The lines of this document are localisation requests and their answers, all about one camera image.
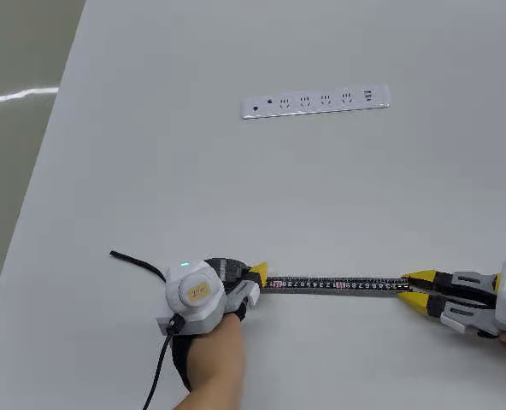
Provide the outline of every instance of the electrical outlet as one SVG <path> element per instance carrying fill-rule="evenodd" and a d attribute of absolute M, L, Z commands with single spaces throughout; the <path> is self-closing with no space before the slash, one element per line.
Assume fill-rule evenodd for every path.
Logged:
<path fill-rule="evenodd" d="M 279 99 L 279 107 L 281 109 L 291 108 L 291 99 L 287 96 L 283 96 Z"/>
<path fill-rule="evenodd" d="M 321 97 L 320 97 L 321 106 L 327 107 L 327 108 L 331 107 L 331 102 L 332 102 L 331 94 L 321 94 Z"/>
<path fill-rule="evenodd" d="M 352 104 L 354 102 L 354 97 L 352 96 L 352 93 L 348 90 L 344 90 L 342 93 L 342 103 L 343 104 Z"/>
<path fill-rule="evenodd" d="M 365 98 L 365 101 L 370 103 L 373 101 L 373 91 L 370 89 L 363 90 L 363 98 Z"/>
<path fill-rule="evenodd" d="M 312 102 L 311 102 L 310 96 L 307 96 L 307 95 L 302 96 L 299 101 L 300 101 L 301 107 L 304 109 L 309 109 L 310 107 L 312 107 Z"/>
<path fill-rule="evenodd" d="M 333 91 L 286 92 L 243 100 L 242 118 L 386 108 L 390 106 L 390 102 L 390 91 L 386 85 L 364 85 Z"/>

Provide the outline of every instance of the white table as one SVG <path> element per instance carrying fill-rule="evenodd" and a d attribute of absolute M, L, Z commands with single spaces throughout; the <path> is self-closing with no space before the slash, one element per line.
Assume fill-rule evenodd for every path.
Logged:
<path fill-rule="evenodd" d="M 239 118 L 365 83 L 392 106 Z M 506 0 L 90 0 L 0 279 L 0 409 L 143 404 L 163 285 L 111 249 L 497 272 Z M 244 333 L 243 409 L 506 409 L 506 351 L 395 299 L 264 296 Z M 152 408 L 184 393 L 168 360 Z"/>

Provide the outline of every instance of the tape measure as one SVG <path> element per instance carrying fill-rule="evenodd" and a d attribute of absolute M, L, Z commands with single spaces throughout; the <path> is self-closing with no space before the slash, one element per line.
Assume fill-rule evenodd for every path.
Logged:
<path fill-rule="evenodd" d="M 406 291 L 407 278 L 269 276 L 262 288 L 263 293 L 341 296 L 394 296 Z"/>

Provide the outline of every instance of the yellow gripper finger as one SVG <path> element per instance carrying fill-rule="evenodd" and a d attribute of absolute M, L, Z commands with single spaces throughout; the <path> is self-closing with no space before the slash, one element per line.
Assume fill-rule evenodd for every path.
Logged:
<path fill-rule="evenodd" d="M 397 297 L 416 312 L 427 315 L 427 300 L 430 297 L 427 293 L 400 292 L 397 294 Z"/>
<path fill-rule="evenodd" d="M 403 275 L 402 278 L 419 279 L 424 280 L 426 282 L 433 282 L 433 280 L 435 279 L 436 272 L 437 271 L 435 269 L 432 269 L 430 271 L 412 272 Z"/>

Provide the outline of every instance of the black glove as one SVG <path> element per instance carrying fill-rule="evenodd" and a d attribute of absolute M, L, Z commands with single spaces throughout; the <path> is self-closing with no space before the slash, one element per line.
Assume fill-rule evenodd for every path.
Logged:
<path fill-rule="evenodd" d="M 247 305 L 245 301 L 239 305 L 239 308 L 236 312 L 227 313 L 227 314 L 235 314 L 238 316 L 240 322 L 244 320 L 245 313 L 247 312 Z M 188 379 L 188 374 L 186 371 L 186 363 L 188 360 L 188 353 L 191 350 L 192 342 L 196 339 L 198 335 L 185 335 L 185 336 L 174 336 L 171 346 L 171 352 L 174 359 L 174 365 L 181 376 L 181 380 L 183 380 L 183 384 L 188 389 L 188 391 L 192 391 L 191 383 Z"/>

